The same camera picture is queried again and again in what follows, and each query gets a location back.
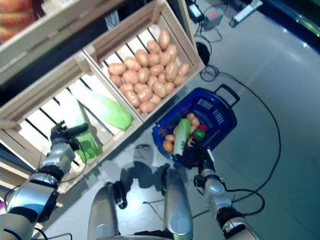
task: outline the wooden slat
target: wooden slat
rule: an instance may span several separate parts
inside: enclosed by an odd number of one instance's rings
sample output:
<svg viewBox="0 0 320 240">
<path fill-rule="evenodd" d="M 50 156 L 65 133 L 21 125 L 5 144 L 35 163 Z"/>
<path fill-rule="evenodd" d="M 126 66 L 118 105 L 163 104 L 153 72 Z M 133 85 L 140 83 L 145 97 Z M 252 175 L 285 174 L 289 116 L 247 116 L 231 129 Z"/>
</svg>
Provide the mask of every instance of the wooden slat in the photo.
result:
<svg viewBox="0 0 320 240">
<path fill-rule="evenodd" d="M 39 159 L 32 155 L 22 145 L 16 142 L 8 133 L 4 130 L 0 130 L 0 143 L 2 143 L 7 149 L 14 153 L 30 168 L 36 169 L 39 164 Z"/>
<path fill-rule="evenodd" d="M 28 116 L 27 119 L 43 134 L 45 134 L 48 139 L 50 139 L 51 129 L 55 126 L 55 123 L 51 121 L 43 112 L 38 109 Z"/>
<path fill-rule="evenodd" d="M 136 53 L 136 51 L 139 49 L 142 49 L 143 51 L 147 52 L 146 47 L 139 41 L 137 37 L 128 41 L 127 45 L 133 53 Z"/>
<path fill-rule="evenodd" d="M 44 104 L 42 107 L 42 110 L 45 111 L 46 114 L 48 114 L 56 123 L 60 123 L 64 120 L 63 113 L 61 111 L 61 108 L 59 104 L 54 101 L 53 99 L 50 99 L 46 104 Z"/>
<path fill-rule="evenodd" d="M 150 25 L 155 4 L 155 1 L 148 3 L 121 21 L 117 27 L 95 40 L 92 45 L 96 49 L 97 59 L 101 62 L 108 53 L 117 50 L 118 47 L 128 41 L 128 38 Z"/>
<path fill-rule="evenodd" d="M 20 123 L 20 127 L 21 129 L 18 133 L 35 146 L 41 153 L 46 155 L 50 151 L 50 142 L 29 123 L 23 121 Z"/>
<path fill-rule="evenodd" d="M 13 164 L 12 162 L 5 160 L 4 158 L 1 158 L 0 168 L 5 169 L 9 172 L 12 172 L 16 175 L 19 175 L 20 177 L 22 177 L 24 179 L 28 179 L 31 174 L 30 171 L 28 171 L 18 165 Z"/>
<path fill-rule="evenodd" d="M 124 62 L 127 57 L 134 57 L 135 55 L 133 52 L 129 49 L 129 47 L 125 44 L 122 47 L 120 47 L 116 53 L 121 58 L 121 60 Z"/>
<path fill-rule="evenodd" d="M 0 185 L 8 189 L 13 189 L 14 187 L 19 186 L 26 181 L 24 177 L 19 176 L 4 168 L 1 168 L 0 170 L 1 170 Z"/>
</svg>

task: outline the red pepper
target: red pepper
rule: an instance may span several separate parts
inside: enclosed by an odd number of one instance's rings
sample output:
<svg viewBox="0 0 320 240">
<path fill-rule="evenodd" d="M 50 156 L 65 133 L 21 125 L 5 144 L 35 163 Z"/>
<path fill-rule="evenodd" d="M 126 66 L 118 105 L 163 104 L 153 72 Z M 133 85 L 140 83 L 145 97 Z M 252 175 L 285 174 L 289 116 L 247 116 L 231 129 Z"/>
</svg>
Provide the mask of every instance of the red pepper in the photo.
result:
<svg viewBox="0 0 320 240">
<path fill-rule="evenodd" d="M 202 130 L 202 131 L 204 131 L 204 132 L 206 132 L 206 131 L 208 130 L 207 126 L 206 126 L 206 125 L 203 125 L 203 124 L 200 124 L 200 125 L 197 127 L 197 129 L 200 129 L 200 130 Z"/>
</svg>

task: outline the power cord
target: power cord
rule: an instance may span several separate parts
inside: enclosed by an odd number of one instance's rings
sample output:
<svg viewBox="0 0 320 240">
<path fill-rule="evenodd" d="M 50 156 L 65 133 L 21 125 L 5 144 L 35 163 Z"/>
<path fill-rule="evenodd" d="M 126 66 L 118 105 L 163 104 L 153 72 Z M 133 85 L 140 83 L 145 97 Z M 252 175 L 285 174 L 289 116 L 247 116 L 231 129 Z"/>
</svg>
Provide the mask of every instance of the power cord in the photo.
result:
<svg viewBox="0 0 320 240">
<path fill-rule="evenodd" d="M 72 240 L 72 234 L 71 234 L 70 232 L 63 233 L 63 234 L 56 235 L 56 236 L 47 237 L 46 234 L 45 234 L 41 229 L 39 229 L 39 228 L 37 228 L 37 227 L 35 227 L 34 229 L 37 230 L 39 233 L 41 233 L 41 235 L 42 235 L 44 238 L 31 238 L 31 240 L 57 239 L 57 238 L 60 238 L 60 237 L 63 237 L 63 236 L 67 236 L 67 235 L 69 235 L 69 236 L 70 236 L 70 240 Z"/>
</svg>

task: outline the black cable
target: black cable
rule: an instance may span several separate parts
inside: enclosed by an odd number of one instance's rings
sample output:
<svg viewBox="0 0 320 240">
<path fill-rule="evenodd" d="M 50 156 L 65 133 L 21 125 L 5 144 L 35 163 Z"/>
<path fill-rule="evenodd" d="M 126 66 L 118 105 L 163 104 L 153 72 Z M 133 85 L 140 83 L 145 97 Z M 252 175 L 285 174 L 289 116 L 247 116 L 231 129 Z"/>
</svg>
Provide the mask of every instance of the black cable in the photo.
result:
<svg viewBox="0 0 320 240">
<path fill-rule="evenodd" d="M 265 198 L 258 192 L 256 192 L 255 190 L 251 190 L 251 189 L 245 189 L 245 188 L 238 188 L 238 189 L 225 189 L 227 192 L 229 193 L 234 193 L 234 192 L 249 192 L 250 194 L 256 194 L 262 201 L 261 207 L 257 210 L 257 211 L 253 211 L 253 212 L 249 212 L 249 213 L 242 213 L 242 215 L 244 217 L 246 216 L 253 216 L 253 215 L 257 215 L 259 213 L 261 213 L 265 206 L 266 206 L 266 201 Z"/>
<path fill-rule="evenodd" d="M 142 202 L 142 204 L 148 204 L 148 205 L 152 208 L 152 210 L 155 212 L 155 214 L 159 217 L 159 219 L 160 219 L 161 221 L 163 221 L 163 218 L 159 215 L 159 213 L 158 213 L 157 210 L 154 208 L 154 206 L 151 205 L 151 204 L 154 204 L 154 203 L 162 202 L 163 200 L 165 200 L 165 199 L 160 199 L 160 200 L 156 200 L 156 201 L 144 201 L 144 202 Z"/>
<path fill-rule="evenodd" d="M 37 230 L 39 233 L 41 233 L 41 235 L 44 237 L 45 240 L 48 240 L 46 234 L 40 228 L 35 227 L 34 229 Z"/>
<path fill-rule="evenodd" d="M 79 150 L 80 150 L 80 151 L 83 153 L 83 155 L 84 155 L 84 161 L 85 161 L 85 163 L 84 163 L 84 168 L 82 169 L 82 171 L 81 171 L 77 176 L 75 176 L 75 177 L 73 177 L 73 178 L 70 178 L 70 179 L 68 179 L 68 180 L 61 181 L 60 184 L 63 184 L 63 183 L 66 183 L 66 182 L 75 180 L 77 177 L 79 177 L 81 174 L 83 174 L 84 171 L 86 170 L 87 161 L 88 161 L 88 160 L 87 160 L 87 156 L 86 156 L 85 152 L 84 152 L 82 149 L 79 149 Z"/>
<path fill-rule="evenodd" d="M 3 198 L 3 203 L 4 203 L 4 209 L 7 210 L 7 197 L 9 195 L 9 193 L 13 192 L 15 189 L 17 189 L 18 187 L 20 187 L 21 185 L 15 186 L 14 188 L 10 189 L 9 191 L 6 192 L 6 194 L 4 195 Z"/>
<path fill-rule="evenodd" d="M 60 237 L 63 237 L 63 236 L 67 236 L 69 235 L 70 236 L 70 240 L 72 240 L 72 234 L 70 232 L 67 232 L 67 233 L 64 233 L 64 234 L 60 234 L 60 235 L 57 235 L 57 236 L 51 236 L 51 237 L 47 237 L 47 239 L 57 239 L 57 238 L 60 238 Z M 31 238 L 31 240 L 46 240 L 45 238 Z"/>
</svg>

